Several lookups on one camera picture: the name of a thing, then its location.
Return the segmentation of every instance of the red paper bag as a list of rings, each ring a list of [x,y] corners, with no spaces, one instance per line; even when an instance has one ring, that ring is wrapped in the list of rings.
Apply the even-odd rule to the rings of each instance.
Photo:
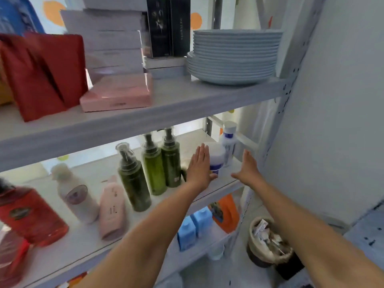
[[[52,75],[18,35],[0,34],[0,74],[25,122],[65,111]]]
[[[79,105],[80,97],[88,91],[83,37],[27,32],[25,38],[46,62],[64,105]]]

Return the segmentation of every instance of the shelf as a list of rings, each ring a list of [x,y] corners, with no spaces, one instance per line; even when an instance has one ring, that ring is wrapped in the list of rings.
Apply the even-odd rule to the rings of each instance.
[[[188,122],[283,94],[287,80],[215,86],[189,76],[154,81],[153,105],[84,113],[80,106],[23,122],[13,105],[0,107],[0,172]]]
[[[196,147],[202,142],[213,141],[203,130],[195,130],[177,137],[180,142],[181,158],[191,157]],[[134,150],[137,158],[141,157],[140,149]],[[116,168],[120,160],[119,155],[107,157],[105,159],[90,162],[88,164],[74,167],[72,170],[75,174],[83,178],[92,194],[99,199],[104,186],[103,182],[111,175],[116,175]],[[230,174],[240,170],[241,164],[236,159],[233,164],[223,169],[220,178],[214,180],[208,189],[202,192],[192,203],[188,210],[188,215],[207,206],[209,203],[217,201],[221,197],[231,193],[243,185],[233,179]],[[17,288],[43,288],[55,287],[69,279],[85,272],[97,265],[111,250],[116,246],[120,239],[115,241],[103,241],[99,239],[98,222],[91,225],[82,225],[61,201],[57,195],[56,182],[51,176],[42,179],[32,180],[27,183],[41,194],[42,197],[53,207],[53,209],[65,220],[70,226],[68,234],[54,244],[44,247],[35,248],[31,252],[30,264],[27,268],[23,281],[17,285]],[[168,189],[161,196],[152,196],[152,206],[145,212],[134,212],[128,203],[126,196],[126,204],[128,206],[128,228],[131,229],[142,218],[163,199],[169,197],[175,189]],[[177,253],[170,257],[166,257],[162,267],[159,281],[163,280],[172,273],[179,271],[183,267],[189,265],[194,260],[207,253],[209,247],[226,240],[228,235],[224,233],[218,226],[214,226],[210,235],[206,240],[198,242],[191,250],[183,253]]]

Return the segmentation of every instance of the orange dot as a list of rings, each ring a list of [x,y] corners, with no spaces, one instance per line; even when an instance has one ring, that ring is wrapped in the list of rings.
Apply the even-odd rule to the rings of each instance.
[[[60,10],[65,10],[65,6],[58,1],[44,1],[43,10],[48,20],[56,25],[63,26],[64,22],[61,18]]]
[[[192,30],[199,29],[201,24],[203,23],[203,19],[199,13],[191,13],[191,28]]]

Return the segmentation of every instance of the stack of plates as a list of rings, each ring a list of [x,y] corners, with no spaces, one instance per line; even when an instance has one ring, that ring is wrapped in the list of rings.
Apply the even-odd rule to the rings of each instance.
[[[262,82],[275,73],[281,30],[212,29],[194,31],[188,71],[219,85]]]

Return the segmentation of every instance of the red bottle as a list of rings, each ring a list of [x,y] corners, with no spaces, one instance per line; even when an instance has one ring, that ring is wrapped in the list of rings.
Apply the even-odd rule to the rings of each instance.
[[[0,287],[10,288],[23,278],[30,244],[4,225],[0,230]]]
[[[0,220],[29,243],[45,247],[62,238],[68,225],[31,187],[0,178]]]

